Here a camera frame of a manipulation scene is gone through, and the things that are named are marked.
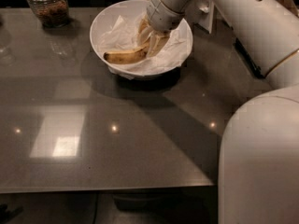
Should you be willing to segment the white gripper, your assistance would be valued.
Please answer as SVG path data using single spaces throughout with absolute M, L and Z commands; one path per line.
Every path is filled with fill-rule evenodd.
M 139 23 L 137 44 L 149 44 L 147 56 L 156 56 L 168 42 L 169 32 L 179 26 L 183 17 L 183 0 L 149 0 L 147 16 Z

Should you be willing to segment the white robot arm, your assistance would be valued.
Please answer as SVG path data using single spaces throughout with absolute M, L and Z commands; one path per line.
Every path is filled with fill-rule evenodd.
M 159 32 L 192 0 L 150 0 Z M 212 0 L 272 87 L 243 104 L 222 140 L 219 224 L 299 224 L 299 19 L 276 0 Z

